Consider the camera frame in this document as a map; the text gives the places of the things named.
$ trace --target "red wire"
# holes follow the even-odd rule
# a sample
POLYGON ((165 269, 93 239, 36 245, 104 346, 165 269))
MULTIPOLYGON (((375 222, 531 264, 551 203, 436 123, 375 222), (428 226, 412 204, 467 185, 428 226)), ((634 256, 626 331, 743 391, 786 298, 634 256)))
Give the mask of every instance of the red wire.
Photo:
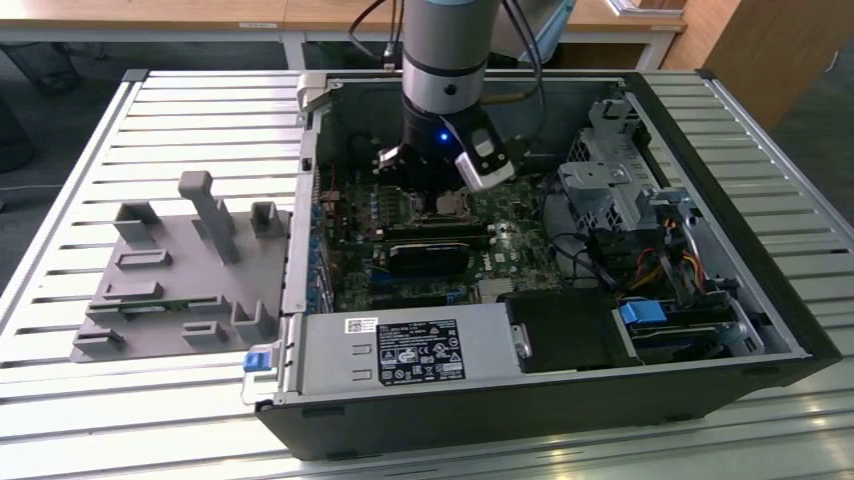
POLYGON ((643 269, 643 257, 646 257, 647 253, 652 253, 655 251, 654 248, 647 248, 638 255, 638 271, 635 272, 635 277, 640 276, 640 270, 643 269))

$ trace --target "warning label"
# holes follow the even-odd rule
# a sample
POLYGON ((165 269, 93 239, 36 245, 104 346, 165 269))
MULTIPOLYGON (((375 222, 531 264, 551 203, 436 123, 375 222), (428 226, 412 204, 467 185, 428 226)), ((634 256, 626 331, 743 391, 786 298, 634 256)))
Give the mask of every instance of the warning label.
POLYGON ((466 378, 456 320, 376 325, 376 345, 387 387, 466 378))

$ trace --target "aluminum slat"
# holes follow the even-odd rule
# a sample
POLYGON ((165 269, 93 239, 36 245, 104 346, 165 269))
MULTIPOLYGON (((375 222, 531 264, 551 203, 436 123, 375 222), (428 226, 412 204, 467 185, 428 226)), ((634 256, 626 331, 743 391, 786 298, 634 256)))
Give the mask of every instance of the aluminum slat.
POLYGON ((813 303, 810 310, 815 315, 853 315, 854 316, 854 300, 841 302, 813 303))
MULTIPOLYGON (((805 302, 854 299, 854 275, 833 277, 831 281, 826 278, 793 280, 791 285, 805 302)), ((854 338, 851 338, 850 347, 847 344, 837 346, 841 349, 847 347, 847 350, 854 350, 854 338)))
MULTIPOLYGON (((709 170, 719 181, 783 177, 783 172, 770 163, 710 164, 709 170)), ((670 164, 662 163, 662 171, 667 178, 678 178, 675 169, 670 164)))
MULTIPOLYGON (((652 150, 652 156, 658 161, 669 162, 663 151, 652 150)), ((769 156, 757 148, 701 148, 697 150, 706 163, 769 163, 769 156)))
POLYGON ((673 86, 673 85, 689 85, 703 86, 703 79, 697 75, 690 74, 665 74, 665 75, 648 75, 646 82, 651 86, 673 86))
POLYGON ((151 146, 112 148, 104 156, 104 163, 191 162, 298 157, 299 143, 151 146))
POLYGON ((662 97, 659 100, 671 112, 683 108, 721 109, 721 102, 714 97, 662 97))
POLYGON ((652 91, 662 98, 671 97, 713 97, 714 94, 703 85, 691 86, 659 86, 651 85, 652 91))
POLYGON ((160 115, 128 117, 121 130, 188 130, 199 128, 294 127, 296 114, 160 115))
POLYGON ((296 175, 299 162, 296 160, 256 161, 247 165, 244 161, 235 162, 195 162, 161 163, 156 169, 139 168, 139 165, 124 164, 101 166, 92 179, 99 182, 119 182, 131 180, 177 180, 188 170, 207 170, 220 181, 223 178, 286 176, 296 175))
MULTIPOLYGON (((89 305, 88 300, 76 302, 31 303, 17 309, 5 328, 16 332, 20 329, 51 329, 80 325, 89 305)), ((0 372, 0 384, 7 380, 4 374, 9 370, 0 372)))
POLYGON ((236 130, 156 130, 119 132, 113 146, 211 145, 219 143, 299 142, 299 128, 251 128, 236 130))
POLYGON ((272 77, 255 75, 248 77, 148 77, 143 90, 169 88, 247 88, 247 87, 296 87, 299 77, 272 77))
POLYGON ((854 255, 851 253, 782 257, 777 258, 775 262, 787 277, 831 276, 842 273, 854 275, 854 255))
POLYGON ((292 100, 292 88, 209 88, 209 89, 169 89, 141 90, 137 102, 179 102, 200 100, 292 100))
POLYGON ((681 108, 678 110, 673 110, 670 112, 670 116, 677 122, 682 122, 686 120, 735 120, 735 117, 730 112, 714 108, 681 108))
POLYGON ((749 197, 733 199, 742 215, 757 216, 779 213, 814 213, 810 201, 799 195, 786 197, 749 197))
MULTIPOLYGON (((697 149, 757 148, 757 142, 747 135, 687 135, 687 138, 697 149)), ((652 141, 650 148, 660 149, 662 145, 652 141)))
MULTIPOLYGON (((216 180, 211 187, 211 194, 216 197, 266 196, 272 194, 292 193, 296 188, 296 179, 256 178, 216 180)), ((87 202, 92 201, 127 201, 127 200, 161 200, 177 199, 177 180, 136 182, 133 188, 123 183, 92 184, 87 187, 87 202)))
POLYGON ((706 121, 699 120, 679 120, 677 121, 682 132, 686 135, 710 135, 718 133, 733 133, 742 135, 745 133, 745 127, 735 121, 706 121))
POLYGON ((814 214, 747 217, 747 224, 759 236, 830 231, 827 220, 814 214))
POLYGON ((116 362, 71 363, 28 365, 0 369, 0 382, 27 383, 73 378, 83 379, 109 375, 132 375, 160 372, 164 376, 181 374, 185 370, 243 365, 243 352, 215 353, 209 355, 183 355, 177 357, 120 360, 116 362))
POLYGON ((292 101, 260 102, 152 102, 136 103, 129 117, 151 115, 212 115, 229 113, 299 113, 292 101))
POLYGON ((155 70, 149 77, 299 77, 290 70, 155 70))
POLYGON ((817 253, 831 253, 847 251, 845 243, 841 241, 791 243, 782 245, 766 245, 771 257, 781 258, 791 255, 810 255, 817 253))

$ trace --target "metal frame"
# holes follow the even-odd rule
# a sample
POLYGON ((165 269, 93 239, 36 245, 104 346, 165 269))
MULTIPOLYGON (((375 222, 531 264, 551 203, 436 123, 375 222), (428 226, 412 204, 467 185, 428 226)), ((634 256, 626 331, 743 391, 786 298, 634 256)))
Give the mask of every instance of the metal frame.
MULTIPOLYGON (((152 75, 264 77, 284 72, 152 75)), ((139 84, 124 83, 0 299, 1 318, 8 320, 0 334, 0 478, 568 478, 588 472, 602 478, 667 478, 679 476, 679 469, 690 464, 693 478, 717 480, 833 476, 853 469, 854 259, 851 254, 822 253, 851 250, 850 229, 837 226, 833 208, 831 216, 823 212, 826 202, 810 193, 814 187, 793 173, 797 170, 790 170, 777 148, 759 149, 757 141, 770 142, 767 136, 758 129, 749 135, 751 119, 694 72, 644 76, 682 130, 701 132, 689 133, 689 140, 841 348, 846 359, 839 364, 790 387, 749 395, 698 421, 347 462, 299 462, 240 402, 240 354, 68 364, 59 360, 69 351, 71 333, 63 329, 76 329, 85 301, 67 297, 55 304, 31 303, 35 291, 79 295, 95 289, 85 282, 97 274, 79 272, 97 270, 107 262, 99 253, 105 248, 97 245, 111 227, 104 229, 97 220, 108 220, 115 211, 103 201, 81 202, 80 192, 93 180, 104 175, 116 178, 128 166, 149 178, 167 178, 179 159, 187 158, 187 148, 204 151, 217 162, 238 155, 221 143, 171 147, 148 157, 147 165, 129 154, 111 153, 124 112, 149 114, 156 106, 133 102, 139 84), (72 226, 72 222, 84 223, 72 226), (84 244, 89 248, 60 249, 84 244), (68 274, 73 281, 57 283, 68 274)), ((247 108, 296 104, 292 88, 272 95, 247 108)), ((212 97, 181 104, 209 109, 212 104, 247 103, 228 101, 225 91, 212 97)), ((240 198, 248 188, 254 195, 279 198, 284 204, 283 197, 270 196, 271 182, 263 176, 284 161, 271 158, 299 158, 298 146, 246 144, 239 151, 256 160, 246 163, 240 178, 229 180, 247 185, 233 184, 232 192, 244 193, 229 201, 235 205, 250 201, 240 198)), ((659 163, 678 184, 667 158, 660 157, 659 163)), ((99 198, 119 193, 99 190, 99 198)), ((155 203, 180 211, 171 200, 155 203)), ((255 393, 264 395, 276 385, 262 382, 256 387, 255 393)))

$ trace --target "cable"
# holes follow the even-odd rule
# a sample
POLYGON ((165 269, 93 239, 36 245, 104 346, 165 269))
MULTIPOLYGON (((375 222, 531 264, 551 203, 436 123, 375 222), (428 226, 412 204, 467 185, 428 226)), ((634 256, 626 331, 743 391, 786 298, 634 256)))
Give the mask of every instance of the cable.
POLYGON ((654 251, 654 248, 647 248, 640 252, 640 255, 638 255, 638 271, 635 272, 635 277, 640 277, 640 270, 643 269, 643 258, 646 257, 646 254, 652 253, 654 251))
POLYGON ((697 289, 701 293, 706 293, 706 286, 703 285, 703 277, 706 271, 703 270, 703 264, 687 250, 682 252, 682 258, 694 266, 694 281, 697 282, 697 289))
POLYGON ((371 57, 372 59, 379 60, 379 61, 382 61, 382 58, 379 58, 379 56, 376 54, 374 54, 374 52, 371 52, 371 50, 368 50, 368 47, 366 47, 364 44, 359 41, 359 39, 356 38, 356 33, 355 32, 356 32, 356 28, 359 28, 359 25, 362 25, 362 22, 364 21, 367 16, 374 12, 374 10, 376 10, 376 8, 383 3, 386 3, 386 0, 375 0, 374 3, 368 6, 368 8, 364 9, 364 11, 359 14, 356 19, 352 21, 352 24, 350 25, 350 30, 347 30, 347 36, 350 37, 350 42, 354 44, 354 46, 368 57, 371 57))
POLYGON ((607 281, 607 279, 604 278, 602 273, 599 273, 599 269, 592 265, 592 263, 588 263, 584 260, 580 260, 578 258, 578 255, 572 255, 570 252, 567 252, 556 243, 554 243, 554 241, 550 240, 548 243, 550 243, 550 246, 555 249, 555 252, 558 252, 568 260, 571 260, 572 262, 578 263, 582 267, 584 267, 587 269, 587 271, 590 271, 590 273, 596 277, 596 280, 599 281, 599 283, 602 283, 602 285, 604 285, 607 287, 611 286, 610 282, 607 281))
POLYGON ((20 187, 1 187, 0 192, 11 192, 13 190, 29 190, 33 188, 63 188, 64 185, 21 185, 20 187))
POLYGON ((540 118, 539 123, 536 125, 536 130, 534 130, 534 135, 531 136, 531 141, 539 138, 543 133, 543 129, 546 128, 546 118, 547 118, 547 106, 546 106, 546 85, 543 84, 543 55, 539 51, 539 43, 536 43, 536 36, 534 35, 534 30, 531 29, 531 24, 528 22, 527 17, 522 11, 522 7, 519 6, 519 0, 510 0, 514 8, 516 9, 516 13, 519 14, 519 18, 522 26, 524 27, 524 31, 528 35, 530 40, 530 48, 528 48, 528 57, 536 66, 536 91, 538 91, 538 99, 539 99, 539 109, 540 109, 540 118), (530 50, 534 50, 536 54, 536 58, 531 57, 530 50))
POLYGON ((514 103, 514 102, 526 100, 527 98, 531 98, 534 96, 534 94, 538 92, 538 89, 542 87, 542 83, 543 83, 542 62, 538 61, 538 59, 540 59, 539 45, 536 45, 536 39, 532 37, 534 47, 531 47, 531 43, 528 42, 524 32, 522 31, 520 23, 524 23, 526 30, 528 32, 531 31, 531 27, 528 25, 527 19, 524 18, 524 15, 520 15, 523 22, 520 22, 519 19, 516 18, 516 13, 514 12, 510 4, 511 1, 514 2, 515 7, 518 8, 519 3, 515 0, 502 0, 502 6, 504 8, 504 11, 507 12, 507 18, 510 19, 510 24, 512 25, 512 29, 516 32, 516 36, 519 37, 519 40, 522 40, 522 44, 524 45, 524 50, 526 50, 526 53, 528 54, 528 58, 531 59, 531 67, 534 69, 534 78, 536 80, 536 83, 534 84, 534 87, 530 90, 526 90, 522 93, 490 95, 488 97, 483 97, 480 99, 482 105, 500 105, 504 103, 514 103))
POLYGON ((400 0, 400 16, 398 17, 398 34, 395 35, 395 44, 400 43, 400 34, 403 33, 403 9, 406 8, 406 0, 400 0))
POLYGON ((388 30, 388 45, 395 42, 395 23, 398 22, 398 0, 391 1, 391 29, 388 30))

